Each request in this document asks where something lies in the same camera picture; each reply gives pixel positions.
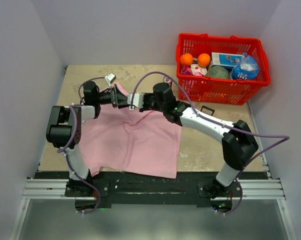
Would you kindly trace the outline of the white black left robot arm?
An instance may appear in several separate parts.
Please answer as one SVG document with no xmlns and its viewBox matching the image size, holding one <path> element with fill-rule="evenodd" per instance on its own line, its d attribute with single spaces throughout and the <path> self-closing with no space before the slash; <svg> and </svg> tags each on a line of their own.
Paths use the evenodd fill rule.
<svg viewBox="0 0 301 240">
<path fill-rule="evenodd" d="M 69 170 L 67 189 L 82 196 L 92 194 L 96 199 L 100 194 L 79 148 L 82 121 L 97 119 L 102 105 L 112 105 L 119 109 L 128 106 L 128 94 L 118 84 L 109 84 L 106 90 L 101 91 L 95 83 L 97 79 L 90 79 L 80 85 L 79 90 L 83 90 L 83 95 L 79 96 L 79 104 L 53 106 L 46 129 L 46 140 L 57 149 L 57 153 L 65 157 Z"/>
</svg>

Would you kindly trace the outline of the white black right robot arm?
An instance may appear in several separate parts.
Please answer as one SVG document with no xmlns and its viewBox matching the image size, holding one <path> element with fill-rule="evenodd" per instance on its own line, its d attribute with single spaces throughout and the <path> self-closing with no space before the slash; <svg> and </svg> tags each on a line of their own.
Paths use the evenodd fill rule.
<svg viewBox="0 0 301 240">
<path fill-rule="evenodd" d="M 231 191 L 231 184 L 259 148 L 245 121 L 233 123 L 207 115 L 177 100 L 167 83 L 157 83 L 152 93 L 135 94 L 131 102 L 140 112 L 161 112 L 170 123 L 194 129 L 221 144 L 225 163 L 216 177 L 203 187 L 212 198 L 223 197 Z"/>
</svg>

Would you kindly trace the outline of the pink garment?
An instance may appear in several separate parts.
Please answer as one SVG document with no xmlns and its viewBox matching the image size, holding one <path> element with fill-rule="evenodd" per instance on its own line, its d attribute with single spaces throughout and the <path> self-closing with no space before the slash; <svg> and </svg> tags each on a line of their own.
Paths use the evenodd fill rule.
<svg viewBox="0 0 301 240">
<path fill-rule="evenodd" d="M 101 106 L 95 119 L 82 111 L 79 149 L 91 175 L 101 168 L 174 179 L 182 128 L 161 112 Z"/>
</svg>

